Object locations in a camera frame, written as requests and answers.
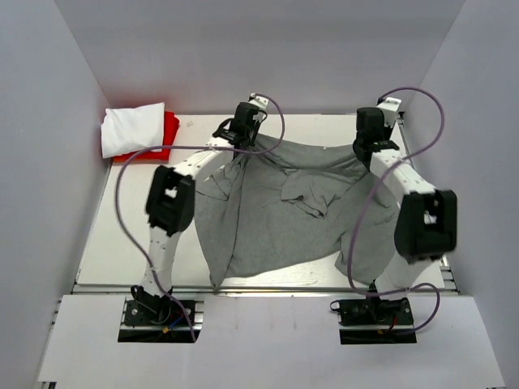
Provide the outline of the white folded t shirt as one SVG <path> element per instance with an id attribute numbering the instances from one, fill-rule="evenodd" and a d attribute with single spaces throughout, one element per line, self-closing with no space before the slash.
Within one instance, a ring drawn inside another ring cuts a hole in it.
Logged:
<path id="1" fill-rule="evenodd" d="M 162 145 L 165 103 L 106 109 L 101 124 L 101 154 L 107 159 Z"/>

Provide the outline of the aluminium table rail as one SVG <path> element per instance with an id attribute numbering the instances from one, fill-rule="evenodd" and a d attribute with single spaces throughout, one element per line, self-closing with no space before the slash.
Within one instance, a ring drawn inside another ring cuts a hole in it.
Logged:
<path id="1" fill-rule="evenodd" d="M 124 293 L 130 292 L 129 285 L 84 285 L 76 284 L 72 289 L 73 293 Z M 219 289 L 210 287 L 173 287 L 174 293 L 352 293 L 351 288 L 332 288 L 332 287 L 250 287 L 250 286 L 229 286 Z"/>

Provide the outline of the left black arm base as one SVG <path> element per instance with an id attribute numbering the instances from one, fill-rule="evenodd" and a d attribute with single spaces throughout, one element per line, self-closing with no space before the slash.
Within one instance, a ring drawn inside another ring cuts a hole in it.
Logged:
<path id="1" fill-rule="evenodd" d="M 123 306 L 119 343 L 192 344 L 202 329 L 202 302 L 152 296 L 142 286 L 131 287 Z"/>

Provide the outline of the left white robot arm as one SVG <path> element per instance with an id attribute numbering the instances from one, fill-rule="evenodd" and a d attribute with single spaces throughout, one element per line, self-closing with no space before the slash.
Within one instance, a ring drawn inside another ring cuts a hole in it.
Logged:
<path id="1" fill-rule="evenodd" d="M 151 262 L 135 288 L 139 297 L 151 296 L 144 303 L 143 312 L 153 323 L 163 323 L 171 314 L 171 303 L 163 296 L 172 290 L 171 274 L 179 238 L 194 217 L 196 180 L 215 167 L 226 152 L 251 147 L 267 117 L 268 104 L 265 97 L 251 96 L 238 105 L 232 118 L 218 126 L 200 150 L 172 167 L 156 168 L 145 204 Z"/>

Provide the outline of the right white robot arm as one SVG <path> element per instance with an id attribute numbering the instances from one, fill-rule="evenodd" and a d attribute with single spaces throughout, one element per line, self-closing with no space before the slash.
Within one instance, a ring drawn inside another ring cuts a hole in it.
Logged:
<path id="1" fill-rule="evenodd" d="M 383 102 L 357 110 L 354 154 L 377 177 L 367 202 L 384 186 L 400 205 L 393 233 L 395 254 L 374 279 L 367 316 L 385 323 L 396 312 L 394 301 L 406 297 L 435 261 L 457 246 L 457 196 L 440 190 L 414 170 L 391 140 L 397 111 Z"/>

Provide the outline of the grey t shirt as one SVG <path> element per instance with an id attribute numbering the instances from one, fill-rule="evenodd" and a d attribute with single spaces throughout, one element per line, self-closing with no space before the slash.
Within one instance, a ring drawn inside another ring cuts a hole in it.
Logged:
<path id="1" fill-rule="evenodd" d="M 257 138 L 196 183 L 195 228 L 213 286 L 335 254 L 336 268 L 372 282 L 394 254 L 399 208 L 349 145 Z"/>

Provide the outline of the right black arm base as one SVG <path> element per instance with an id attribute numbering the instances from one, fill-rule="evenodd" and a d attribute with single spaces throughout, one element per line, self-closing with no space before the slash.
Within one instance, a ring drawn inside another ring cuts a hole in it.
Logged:
<path id="1" fill-rule="evenodd" d="M 414 316 L 407 298 L 343 299 L 329 305 L 338 314 L 341 345 L 416 344 Z"/>

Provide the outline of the red folded t shirt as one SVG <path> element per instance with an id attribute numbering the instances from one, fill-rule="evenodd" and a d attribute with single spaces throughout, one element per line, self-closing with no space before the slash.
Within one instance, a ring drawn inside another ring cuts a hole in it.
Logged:
<path id="1" fill-rule="evenodd" d="M 164 131 L 163 131 L 163 144 L 167 146 L 171 146 L 174 143 L 176 134 L 178 133 L 178 128 L 180 125 L 179 119 L 175 116 L 173 112 L 165 111 L 164 113 Z M 113 158 L 114 163 L 123 163 L 126 162 L 134 152 L 127 153 L 120 156 L 115 156 Z M 159 151 L 150 151 L 145 152 L 142 155 L 137 156 L 133 162 L 168 162 L 169 161 L 170 150 L 169 149 L 161 149 Z"/>

